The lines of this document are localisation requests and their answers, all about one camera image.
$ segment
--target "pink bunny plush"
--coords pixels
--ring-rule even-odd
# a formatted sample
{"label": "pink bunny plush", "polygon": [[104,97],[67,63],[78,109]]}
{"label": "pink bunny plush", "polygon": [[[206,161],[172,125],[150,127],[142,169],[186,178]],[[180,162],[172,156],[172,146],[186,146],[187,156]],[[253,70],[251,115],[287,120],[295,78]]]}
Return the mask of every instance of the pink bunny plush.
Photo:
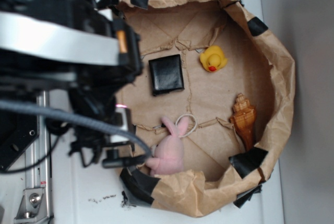
{"label": "pink bunny plush", "polygon": [[178,126],[166,116],[161,118],[162,123],[167,127],[171,135],[166,136],[154,152],[154,157],[146,161],[146,166],[151,168],[150,175],[173,174],[183,171],[184,147],[180,139],[188,129],[189,118],[181,118]]}

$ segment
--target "white rubber band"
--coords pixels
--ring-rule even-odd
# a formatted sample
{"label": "white rubber band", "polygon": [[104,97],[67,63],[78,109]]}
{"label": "white rubber band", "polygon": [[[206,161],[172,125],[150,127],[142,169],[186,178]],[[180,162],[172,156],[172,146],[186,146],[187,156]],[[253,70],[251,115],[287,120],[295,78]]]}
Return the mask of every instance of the white rubber band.
{"label": "white rubber band", "polygon": [[180,119],[184,116],[189,116],[191,118],[193,118],[193,120],[195,121],[195,125],[194,127],[188,132],[186,133],[185,135],[182,135],[180,136],[180,138],[183,138],[183,137],[187,137],[189,134],[191,134],[193,131],[195,131],[195,129],[197,128],[197,119],[195,116],[193,116],[192,114],[189,114],[189,113],[185,113],[185,114],[182,114],[178,119],[177,121],[175,122],[175,126],[177,126],[178,122],[180,121]]}

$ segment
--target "orange beak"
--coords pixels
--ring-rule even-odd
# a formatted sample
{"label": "orange beak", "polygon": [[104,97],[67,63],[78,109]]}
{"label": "orange beak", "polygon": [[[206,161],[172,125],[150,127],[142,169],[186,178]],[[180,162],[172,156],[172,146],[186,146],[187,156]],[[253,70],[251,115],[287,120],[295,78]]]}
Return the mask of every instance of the orange beak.
{"label": "orange beak", "polygon": [[216,71],[217,69],[216,69],[214,66],[210,66],[210,67],[209,67],[209,70],[210,70],[211,72],[214,72],[214,71]]}

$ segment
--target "seashell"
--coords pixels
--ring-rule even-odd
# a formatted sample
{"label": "seashell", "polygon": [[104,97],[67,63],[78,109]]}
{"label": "seashell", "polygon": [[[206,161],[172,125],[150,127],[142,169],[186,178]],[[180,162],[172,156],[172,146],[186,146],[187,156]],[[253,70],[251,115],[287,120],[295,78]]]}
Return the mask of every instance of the seashell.
{"label": "seashell", "polygon": [[253,126],[256,120],[255,106],[251,105],[242,93],[239,93],[233,111],[234,115],[230,117],[230,121],[234,124],[236,133],[242,139],[246,151],[249,151],[255,144],[253,137]]}

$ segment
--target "brown paper bag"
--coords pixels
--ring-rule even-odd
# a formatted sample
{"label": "brown paper bag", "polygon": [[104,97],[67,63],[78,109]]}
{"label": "brown paper bag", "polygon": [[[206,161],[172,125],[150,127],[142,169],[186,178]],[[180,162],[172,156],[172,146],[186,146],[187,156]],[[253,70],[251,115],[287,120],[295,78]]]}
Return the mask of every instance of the brown paper bag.
{"label": "brown paper bag", "polygon": [[[184,172],[151,178],[145,168],[122,171],[130,203],[200,217],[254,192],[290,135],[295,68],[287,50],[240,0],[121,0],[116,8],[141,35],[143,74],[117,95],[132,109],[137,135],[159,143],[168,134],[159,127],[163,115],[176,121],[191,113],[199,123],[183,139]],[[213,44],[228,64],[209,73],[196,50]],[[174,54],[181,55],[185,90],[154,97],[148,61]],[[246,153],[229,123],[240,92],[257,109],[257,144]]]}

